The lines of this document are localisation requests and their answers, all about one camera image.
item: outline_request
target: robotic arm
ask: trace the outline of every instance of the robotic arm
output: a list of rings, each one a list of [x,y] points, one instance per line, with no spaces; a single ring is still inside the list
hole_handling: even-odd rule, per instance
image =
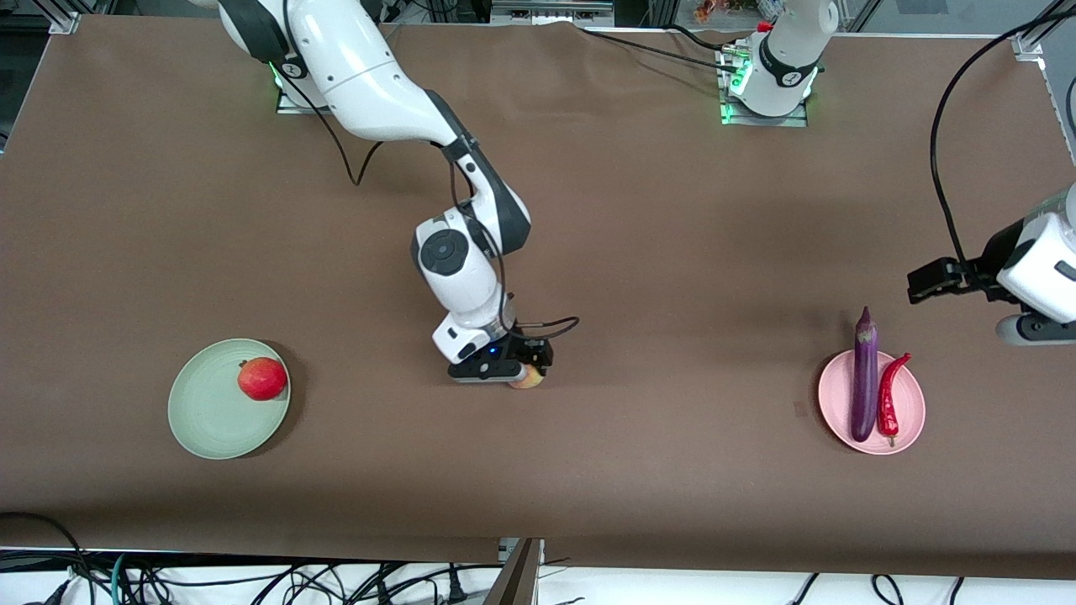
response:
[[[293,101],[327,107],[356,137],[429,141],[459,167],[473,196],[419,225],[411,241],[448,310],[434,342],[457,381],[536,384],[552,349],[512,329],[514,306],[489,261],[523,247],[530,215],[444,99],[404,73],[358,0],[221,0],[220,11],[232,40],[284,76]]]
[[[916,305],[943,294],[983,292],[987,300],[1013,302],[1022,310],[997,324],[997,336],[1005,342],[1076,343],[1074,221],[1076,185],[995,234],[966,267],[945,257],[908,273],[908,299]]]
[[[839,18],[833,0],[784,0],[773,30],[736,42],[747,56],[734,61],[739,72],[728,92],[760,115],[792,113],[810,95],[819,58]]]

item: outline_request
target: purple eggplant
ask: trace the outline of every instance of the purple eggplant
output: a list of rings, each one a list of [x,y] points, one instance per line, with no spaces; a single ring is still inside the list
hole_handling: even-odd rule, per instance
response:
[[[878,326],[864,307],[855,324],[855,368],[852,379],[852,439],[865,441],[878,420]]]

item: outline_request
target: cable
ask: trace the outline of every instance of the cable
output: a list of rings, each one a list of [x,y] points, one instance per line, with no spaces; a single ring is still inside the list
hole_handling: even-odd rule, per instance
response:
[[[500,273],[500,291],[501,291],[501,293],[508,292],[508,279],[507,279],[506,275],[505,275],[505,256],[504,256],[504,254],[500,253],[500,247],[497,245],[497,242],[493,238],[493,234],[490,233],[490,229],[486,228],[486,226],[484,224],[482,224],[482,222],[479,221],[473,215],[473,212],[467,212],[462,206],[459,206],[459,198],[456,196],[456,169],[457,168],[458,168],[458,166],[456,166],[454,163],[451,163],[451,161],[449,163],[449,189],[451,189],[451,192],[452,192],[452,206],[454,206],[456,208],[456,210],[461,214],[463,214],[465,216],[465,220],[466,219],[472,220],[482,229],[482,234],[485,236],[485,240],[490,243],[490,248],[493,249],[494,255],[497,258],[497,267],[498,267],[499,273]],[[540,322],[540,323],[527,323],[527,324],[516,323],[516,325],[520,326],[520,327],[553,327],[553,326],[556,326],[556,325],[568,324],[567,326],[562,327],[561,329],[554,330],[554,332],[552,332],[550,334],[541,334],[541,335],[530,336],[530,335],[526,335],[526,334],[522,334],[522,333],[515,332],[514,329],[512,329],[512,326],[508,325],[508,322],[505,321],[505,295],[504,294],[501,294],[501,296],[500,296],[500,302],[497,306],[497,321],[500,322],[500,327],[502,327],[506,333],[511,334],[512,336],[515,336],[518,338],[536,339],[536,340],[552,340],[552,339],[556,338],[557,336],[563,336],[565,334],[568,334],[577,325],[579,325],[579,318],[576,316],[576,315],[569,315],[567,318],[562,318],[560,320],[556,320],[555,322]]]
[[[56,529],[59,533],[63,534],[68,543],[71,545],[71,549],[74,550],[75,557],[79,560],[79,564],[82,566],[83,572],[86,574],[86,579],[89,581],[89,603],[90,605],[96,605],[97,603],[97,589],[94,588],[94,574],[90,571],[89,564],[86,562],[86,558],[83,554],[82,547],[71,535],[71,532],[67,530],[59,521],[45,517],[44,515],[38,515],[37,512],[24,512],[22,510],[11,510],[5,512],[0,512],[0,519],[29,519],[32,521],[39,521],[42,523],[47,523]]]
[[[704,61],[703,59],[696,59],[694,57],[685,57],[683,55],[678,55],[676,53],[670,53],[668,51],[662,51],[661,48],[654,48],[653,46],[647,46],[645,44],[639,44],[637,42],[632,42],[629,40],[622,40],[620,38],[613,38],[612,36],[606,36],[605,33],[601,33],[600,31],[591,31],[589,29],[580,29],[579,31],[582,31],[583,33],[586,33],[587,36],[593,36],[595,38],[600,38],[603,40],[608,40],[610,42],[615,42],[618,44],[624,44],[625,46],[632,46],[634,48],[639,48],[641,51],[647,51],[647,52],[650,52],[650,53],[655,53],[657,55],[664,55],[666,57],[671,57],[674,59],[679,59],[681,61],[686,61],[689,64],[700,65],[700,66],[704,66],[704,67],[716,69],[718,71],[727,71],[728,73],[735,73],[736,72],[736,68],[733,67],[733,66],[718,65],[718,64],[716,64],[713,61]]]
[[[109,591],[112,593],[112,605],[119,605],[119,569],[123,568],[124,559],[127,558],[127,553],[124,552],[119,557],[116,557],[116,562],[112,565],[112,587]]]
[[[1045,17],[1038,17],[1032,19],[1023,25],[1014,27],[1013,29],[1002,33],[997,38],[994,38],[981,48],[975,52],[964,65],[957,70],[957,73],[949,81],[949,85],[946,86],[945,93],[942,95],[942,100],[938,102],[937,112],[934,114],[934,123],[931,126],[931,179],[934,181],[934,192],[937,194],[938,203],[942,205],[942,213],[945,215],[946,228],[949,230],[949,239],[952,240],[953,251],[957,253],[957,261],[960,264],[961,270],[966,276],[968,282],[974,290],[982,290],[982,282],[979,280],[979,276],[972,271],[971,265],[967,263],[967,257],[964,256],[964,248],[960,243],[960,236],[957,235],[957,225],[952,219],[952,210],[949,208],[949,200],[946,199],[945,189],[942,187],[942,177],[938,174],[938,159],[937,159],[937,146],[938,146],[938,128],[942,125],[942,114],[945,112],[946,104],[949,102],[949,97],[952,95],[953,89],[957,87],[957,83],[960,79],[964,76],[964,73],[979,60],[982,55],[990,52],[991,48],[1006,41],[1008,38],[1016,36],[1020,32],[1033,29],[1044,24],[1057,23],[1064,20],[1068,17],[1076,16],[1076,10],[1065,11],[1063,13],[1058,13],[1056,15],[1048,15]]]
[[[964,586],[964,576],[957,578],[957,583],[952,585],[952,590],[949,591],[949,605],[957,605],[957,593],[960,592],[962,586]]]
[[[464,571],[467,571],[467,569],[497,569],[497,568],[500,568],[500,567],[502,567],[502,565],[475,564],[475,565],[456,565],[455,569],[457,572],[464,572]],[[424,582],[426,580],[436,578],[437,576],[440,576],[442,574],[448,574],[448,573],[449,573],[449,568],[445,567],[443,569],[426,574],[425,576],[420,576],[417,578],[411,578],[411,579],[408,579],[408,580],[404,580],[404,581],[399,582],[398,585],[395,585],[395,586],[392,586],[392,587],[388,588],[388,596],[390,597],[396,596],[397,594],[404,592],[405,590],[411,588],[412,586],[414,586],[416,583]],[[377,599],[377,595],[364,596],[363,597],[363,600],[368,600],[368,599]]]
[[[299,96],[302,97],[302,100],[307,101],[307,104],[310,105],[310,109],[314,110],[314,114],[317,116],[317,119],[322,121],[322,126],[325,126],[325,129],[329,131],[329,136],[332,137],[332,142],[336,143],[337,151],[340,152],[340,157],[343,159],[343,167],[348,170],[348,180],[351,181],[351,184],[355,185],[356,187],[362,185],[363,178],[366,177],[366,168],[370,165],[370,159],[373,158],[373,154],[381,147],[381,145],[385,144],[385,142],[378,141],[373,143],[373,146],[370,147],[370,151],[366,153],[366,159],[363,160],[363,167],[358,169],[358,177],[355,177],[351,170],[351,160],[348,159],[348,153],[343,151],[343,144],[340,142],[340,138],[337,137],[336,130],[334,130],[332,126],[329,125],[328,119],[325,119],[325,115],[322,114],[322,111],[317,109],[314,102],[310,100],[310,97],[308,97],[307,94],[302,92],[302,88],[299,88],[295,84],[295,81],[292,80],[292,76],[284,73],[284,70],[278,69],[277,73],[281,74],[281,76],[283,76],[284,80],[287,80],[288,84],[291,84],[292,87],[299,93]]]
[[[804,587],[799,589],[799,594],[796,595],[796,597],[792,600],[792,603],[789,603],[789,605],[803,605],[804,599],[807,599],[807,591],[810,590],[810,586],[815,583],[815,580],[817,579],[818,579],[817,573],[808,576],[807,581],[804,582]]]
[[[200,588],[200,587],[207,587],[207,586],[229,586],[229,585],[237,585],[237,583],[256,582],[256,581],[260,581],[260,580],[271,580],[271,579],[275,578],[279,575],[280,574],[272,574],[271,576],[256,576],[256,577],[253,577],[253,578],[236,578],[236,579],[232,579],[232,580],[215,580],[215,581],[206,581],[206,582],[181,582],[181,581],[175,581],[175,580],[166,580],[166,579],[160,578],[158,576],[158,578],[157,578],[156,581],[159,582],[159,583],[162,583],[162,585],[168,585],[168,586],[198,587],[198,588]]]
[[[1068,117],[1068,129],[1076,138],[1076,119],[1073,118],[1073,88],[1076,88],[1076,78],[1068,83],[1068,92],[1065,94],[1065,115]]]
[[[881,589],[878,588],[878,578],[886,578],[886,581],[889,582],[889,586],[893,587],[893,592],[896,594],[896,603],[893,603],[892,601],[887,599],[884,594],[881,593]],[[882,575],[875,574],[870,576],[870,588],[875,589],[875,594],[877,594],[878,599],[881,599],[882,602],[886,603],[886,605],[904,605],[904,595],[901,594],[901,589],[896,587],[896,581],[893,579],[892,576],[886,574]]]
[[[662,29],[672,29],[672,30],[679,31],[680,33],[686,36],[688,40],[691,40],[695,44],[698,44],[699,46],[702,46],[704,48],[709,48],[710,51],[716,51],[718,53],[720,53],[721,50],[722,50],[722,47],[724,46],[724,44],[710,44],[706,40],[703,40],[702,38],[695,36],[695,33],[693,31],[691,31],[690,29],[688,29],[686,27],[683,27],[682,25],[678,25],[678,24],[675,24],[675,23],[670,23],[668,25],[662,26]]]
[[[430,14],[435,14],[435,15],[451,15],[451,14],[453,14],[455,12],[456,9],[459,8],[459,2],[458,1],[455,4],[449,6],[448,9],[435,9],[433,6],[427,6],[427,5],[423,4],[422,2],[420,2],[419,0],[410,0],[410,1],[413,2],[415,6],[419,6],[420,9],[422,9],[424,11],[427,11]]]

